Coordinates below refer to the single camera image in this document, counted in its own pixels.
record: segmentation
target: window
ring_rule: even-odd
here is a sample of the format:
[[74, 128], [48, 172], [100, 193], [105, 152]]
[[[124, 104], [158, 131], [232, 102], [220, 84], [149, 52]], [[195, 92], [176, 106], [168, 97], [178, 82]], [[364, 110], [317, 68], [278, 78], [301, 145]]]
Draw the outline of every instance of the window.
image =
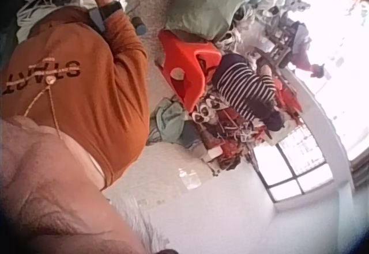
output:
[[276, 146], [264, 143], [254, 151], [257, 172], [274, 202], [304, 195], [333, 180], [329, 165], [305, 125]]
[[289, 13], [307, 25], [311, 63], [325, 64], [325, 78], [296, 71], [332, 121], [350, 161], [369, 147], [369, 4], [355, 0], [304, 0], [311, 7]]

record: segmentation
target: window frame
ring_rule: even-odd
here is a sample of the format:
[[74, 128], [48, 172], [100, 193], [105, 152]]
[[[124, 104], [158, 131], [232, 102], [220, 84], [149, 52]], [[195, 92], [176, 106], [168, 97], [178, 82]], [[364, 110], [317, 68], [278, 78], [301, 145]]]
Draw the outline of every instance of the window frame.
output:
[[[275, 204], [275, 203], [283, 202], [283, 201], [285, 201], [285, 200], [290, 200], [290, 199], [293, 199], [293, 198], [301, 197], [301, 196], [303, 196], [303, 195], [306, 195], [306, 194], [309, 194], [309, 193], [311, 193], [311, 192], [314, 192], [314, 191], [316, 191], [317, 189], [320, 189], [320, 188], [322, 188], [322, 187], [324, 187], [324, 186], [326, 186], [326, 185], [331, 184], [332, 182], [334, 182], [334, 179], [331, 179], [331, 180], [329, 180], [328, 182], [326, 182], [326, 183], [324, 183], [324, 184], [322, 184], [322, 185], [320, 185], [320, 186], [318, 186], [318, 187], [316, 187], [316, 188], [314, 188], [314, 189], [311, 189], [311, 190], [309, 190], [309, 191], [305, 192], [305, 191], [302, 189], [302, 187], [301, 187], [301, 185], [300, 185], [300, 183], [299, 183], [299, 181], [298, 181], [298, 178], [300, 178], [300, 177], [302, 177], [302, 176], [304, 176], [304, 175], [306, 175], [306, 174], [308, 174], [308, 173], [310, 173], [310, 172], [313, 172], [313, 171], [315, 171], [316, 169], [318, 169], [318, 168], [320, 168], [320, 167], [322, 167], [322, 166], [326, 165], [326, 164], [327, 164], [327, 161], [326, 161], [326, 159], [324, 158], [324, 156], [323, 156], [324, 161], [323, 161], [323, 162], [321, 162], [319, 165], [317, 165], [317, 166], [315, 166], [315, 167], [313, 167], [313, 168], [311, 168], [311, 169], [309, 169], [309, 170], [307, 170], [307, 171], [305, 171], [305, 172], [303, 172], [303, 173], [301, 173], [301, 174], [297, 175], [297, 174], [295, 173], [295, 171], [294, 171], [294, 169], [293, 169], [292, 165], [289, 163], [289, 161], [288, 161], [288, 159], [287, 159], [287, 156], [284, 154], [283, 149], [281, 148], [280, 144], [279, 144], [279, 143], [277, 143], [274, 147], [276, 147], [276, 148], [278, 149], [278, 151], [279, 151], [279, 153], [281, 154], [281, 156], [282, 156], [283, 160], [285, 161], [285, 163], [286, 163], [286, 165], [287, 165], [288, 169], [290, 170], [290, 172], [291, 172], [291, 174], [292, 174], [292, 177], [287, 178], [287, 179], [285, 179], [285, 180], [283, 180], [283, 181], [280, 181], [280, 182], [278, 182], [278, 183], [275, 183], [275, 184], [269, 185], [269, 184], [265, 181], [265, 179], [264, 179], [264, 177], [263, 177], [263, 174], [262, 174], [262, 173], [261, 173], [257, 168], [255, 168], [255, 167], [254, 167], [254, 169], [255, 169], [255, 171], [256, 171], [256, 173], [257, 173], [257, 175], [259, 176], [259, 178], [260, 178], [260, 180], [261, 180], [262, 184], [264, 185], [264, 187], [265, 187], [265, 189], [266, 189], [266, 192], [268, 193], [268, 195], [269, 195], [270, 199], [272, 200], [272, 202], [273, 202], [274, 204]], [[298, 184], [298, 186], [299, 186], [299, 189], [300, 189], [300, 191], [301, 191], [301, 194], [300, 194], [300, 195], [291, 196], [290, 198], [285, 198], [285, 199], [282, 199], [282, 200], [275, 200], [275, 198], [274, 198], [273, 194], [271, 193], [270, 189], [271, 189], [271, 188], [274, 188], [274, 187], [276, 187], [276, 186], [279, 186], [279, 185], [285, 184], [285, 183], [287, 183], [287, 182], [294, 181], [294, 180], [296, 180], [296, 182], [297, 182], [297, 184]]]

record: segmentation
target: woman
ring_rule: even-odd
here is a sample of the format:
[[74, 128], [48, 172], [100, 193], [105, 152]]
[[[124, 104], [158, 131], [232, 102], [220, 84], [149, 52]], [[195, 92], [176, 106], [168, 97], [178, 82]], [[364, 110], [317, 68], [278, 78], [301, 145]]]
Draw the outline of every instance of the woman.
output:
[[256, 74], [246, 58], [239, 54], [226, 54], [212, 78], [214, 87], [245, 119], [261, 120], [270, 131], [283, 127], [281, 113], [274, 108], [276, 88], [268, 66]]

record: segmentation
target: teal cloth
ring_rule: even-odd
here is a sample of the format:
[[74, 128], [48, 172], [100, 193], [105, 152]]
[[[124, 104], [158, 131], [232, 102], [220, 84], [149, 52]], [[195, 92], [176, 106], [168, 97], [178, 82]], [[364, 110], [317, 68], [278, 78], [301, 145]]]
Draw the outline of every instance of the teal cloth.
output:
[[176, 143], [183, 131], [186, 111], [179, 102], [162, 99], [156, 108], [156, 124], [164, 142]]
[[261, 0], [172, 0], [167, 11], [166, 29], [196, 34], [209, 41], [220, 40], [233, 16], [244, 2]]

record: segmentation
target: drawstring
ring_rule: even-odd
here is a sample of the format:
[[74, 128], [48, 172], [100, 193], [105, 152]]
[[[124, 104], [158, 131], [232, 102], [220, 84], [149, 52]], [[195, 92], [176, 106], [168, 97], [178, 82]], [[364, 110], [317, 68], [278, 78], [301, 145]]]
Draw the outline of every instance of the drawstring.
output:
[[57, 116], [56, 116], [56, 113], [55, 113], [54, 101], [52, 100], [52, 94], [51, 94], [51, 85], [54, 84], [56, 80], [57, 80], [57, 78], [52, 76], [52, 75], [49, 75], [45, 78], [45, 82], [46, 82], [47, 86], [44, 89], [42, 89], [42, 91], [40, 93], [38, 93], [37, 96], [32, 100], [31, 104], [28, 106], [27, 110], [25, 111], [24, 116], [27, 117], [29, 110], [31, 110], [31, 108], [35, 104], [35, 102], [40, 98], [40, 96], [42, 96], [46, 91], [48, 91], [48, 95], [50, 97], [51, 113], [52, 113], [52, 117], [54, 119], [55, 129], [57, 130], [59, 138], [61, 138], [61, 140], [62, 140], [63, 138], [60, 134], [60, 128], [59, 128], [59, 124], [58, 124], [58, 121], [57, 121]]

